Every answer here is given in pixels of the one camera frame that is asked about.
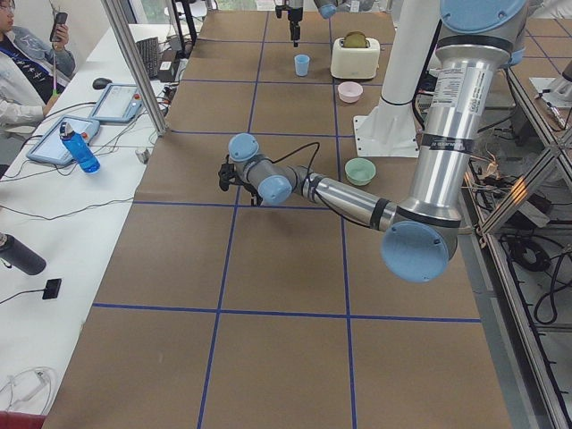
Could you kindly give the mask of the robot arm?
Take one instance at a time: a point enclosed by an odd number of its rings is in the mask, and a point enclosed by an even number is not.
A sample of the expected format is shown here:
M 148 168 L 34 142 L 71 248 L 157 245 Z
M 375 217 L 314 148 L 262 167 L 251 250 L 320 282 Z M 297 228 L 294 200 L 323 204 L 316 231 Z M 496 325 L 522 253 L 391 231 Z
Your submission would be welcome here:
M 248 133 L 229 143 L 219 184 L 239 185 L 258 203 L 292 194 L 381 231 L 381 257 L 409 282 L 440 276 L 455 254 L 458 194 L 493 75 L 518 63 L 526 1 L 407 1 L 378 105 L 354 128 L 362 156 L 415 156 L 408 196 L 398 203 L 327 178 L 310 166 L 283 166 Z
M 323 19 L 330 19 L 338 12 L 368 12 L 372 9 L 374 1 L 370 0 L 315 0 L 314 5 Z M 300 23 L 303 21 L 304 1 L 283 0 L 274 2 L 274 12 L 278 19 L 287 14 L 290 29 L 290 41 L 294 47 L 299 46 Z

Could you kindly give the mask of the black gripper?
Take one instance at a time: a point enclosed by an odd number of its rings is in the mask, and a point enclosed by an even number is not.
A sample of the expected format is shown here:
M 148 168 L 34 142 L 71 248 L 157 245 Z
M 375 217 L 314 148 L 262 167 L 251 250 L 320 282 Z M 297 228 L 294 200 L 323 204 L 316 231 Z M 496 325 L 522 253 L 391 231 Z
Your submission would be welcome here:
M 288 19 L 290 22 L 290 39 L 294 47 L 299 44 L 300 40 L 300 26 L 299 23 L 303 20 L 303 0 L 285 0 L 285 6 L 288 12 Z
M 258 193 L 256 187 L 246 182 L 242 182 L 241 187 L 250 194 L 250 203 L 252 206 L 261 206 L 263 198 Z

